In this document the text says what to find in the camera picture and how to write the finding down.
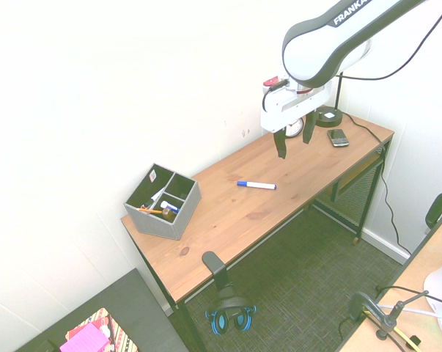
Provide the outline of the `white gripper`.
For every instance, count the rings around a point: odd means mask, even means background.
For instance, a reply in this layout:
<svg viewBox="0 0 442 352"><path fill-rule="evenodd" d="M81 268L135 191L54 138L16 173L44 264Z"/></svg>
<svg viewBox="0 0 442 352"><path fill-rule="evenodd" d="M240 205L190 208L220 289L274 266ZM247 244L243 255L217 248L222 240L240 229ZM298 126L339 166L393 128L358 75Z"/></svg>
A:
<svg viewBox="0 0 442 352"><path fill-rule="evenodd" d="M299 118L305 117L303 127L303 142L310 143L317 121L317 111L331 97L332 83L314 88L311 92L298 94L295 89L282 87L268 93L265 98L265 108L260 112L260 125L263 129L274 133L273 140L278 157L285 159L286 126L293 124Z"/></svg>

